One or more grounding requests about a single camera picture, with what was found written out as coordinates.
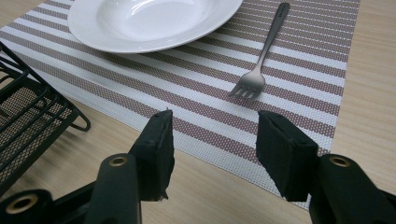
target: wooden table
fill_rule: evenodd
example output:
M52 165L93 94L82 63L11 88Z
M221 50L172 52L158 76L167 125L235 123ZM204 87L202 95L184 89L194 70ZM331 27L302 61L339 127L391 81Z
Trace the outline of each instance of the wooden table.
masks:
M0 1L5 26L43 0ZM375 184L396 194L396 0L361 0L347 65L346 87L332 153L360 164ZM47 189L59 198L96 178L100 162L127 152L139 132L85 105L92 121L69 128L6 196ZM142 203L144 223L310 223L307 211L183 152L169 200Z

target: placemat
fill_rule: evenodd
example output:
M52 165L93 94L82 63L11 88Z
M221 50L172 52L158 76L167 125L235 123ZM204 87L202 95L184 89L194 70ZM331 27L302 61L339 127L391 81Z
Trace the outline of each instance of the placemat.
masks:
M67 26L70 0L39 5L3 27L0 40L62 94L138 131L172 109L177 149L279 195L255 157L257 111L290 119L319 154L331 150L360 1L291 0L262 68L267 86L259 100L229 98L257 62L280 2L246 0L214 33L153 53L84 46Z

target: fork handle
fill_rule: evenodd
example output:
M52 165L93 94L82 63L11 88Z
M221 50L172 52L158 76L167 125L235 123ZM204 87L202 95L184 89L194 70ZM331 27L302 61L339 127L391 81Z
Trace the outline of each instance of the fork handle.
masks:
M271 48L272 43L282 26L283 21L289 13L290 4L289 3L281 3L277 8L276 14L271 24L270 31L268 32L268 36L265 39L264 48L262 49L262 55L256 65L257 69L262 68L262 63L264 62L265 56L267 56L268 50Z

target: black metal frame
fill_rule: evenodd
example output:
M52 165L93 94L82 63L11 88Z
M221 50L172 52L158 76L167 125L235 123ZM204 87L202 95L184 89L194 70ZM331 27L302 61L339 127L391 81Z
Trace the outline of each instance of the black metal frame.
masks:
M88 118L0 42L0 196L71 126ZM73 122L81 117L86 126Z

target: plate rim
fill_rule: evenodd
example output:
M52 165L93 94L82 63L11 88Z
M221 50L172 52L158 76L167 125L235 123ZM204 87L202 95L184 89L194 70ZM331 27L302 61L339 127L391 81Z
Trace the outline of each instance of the plate rim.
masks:
M97 3L98 6L101 6L101 4L103 4L105 1L109 1L109 0L96 0L95 2ZM219 22L215 22L215 23L211 23L211 26L206 27L205 29L203 29L203 31L200 32L194 32L194 30L196 31L196 27L187 30L186 32L182 32L180 34L177 35L171 35L168 36L164 39L170 39L173 38L175 39L175 37L181 36L180 39L177 39L177 41L167 41L165 42L165 44L160 44L160 45L156 45L153 47L127 47L125 48L125 46L121 48L115 48L114 46L99 46L95 43L92 42L92 38L91 40L89 38L87 38L86 35L82 35L81 33L85 33L85 32L81 32L78 29L78 25L76 25L75 20L77 20L77 16L80 16L81 14L79 14L79 12L81 10L85 10L84 8L78 8L80 7L80 5L84 4L84 3L88 3L88 2L92 2L91 0L75 0L74 3L72 4L72 6L70 7L68 14L67 14L67 25L69 27L70 33L81 43L83 43L84 45L87 45L90 48L93 49L98 49L104 52L110 52L110 53L120 53L120 54L135 54L135 53L147 53L147 52L153 52L153 51L159 51L159 50L164 50L164 49L171 49L171 48L175 48L187 43L190 43L194 40L197 40L205 35L208 35L212 32L214 32L216 29L220 28L220 26L222 26L224 23L226 23L236 12L237 10L241 7L243 0L233 0L232 5L232 10L227 11L226 13L223 13L223 16L221 17L221 20ZM230 4L229 3L230 0L219 0L219 4ZM93 20L93 16L96 15L96 13L88 13L88 14L83 14L84 16L91 17L91 19ZM120 40L120 42L124 42L125 43L129 43L129 44L133 44L133 43L143 43L143 42L148 42L148 41L143 41L143 42L134 42L134 41L127 41L127 40Z

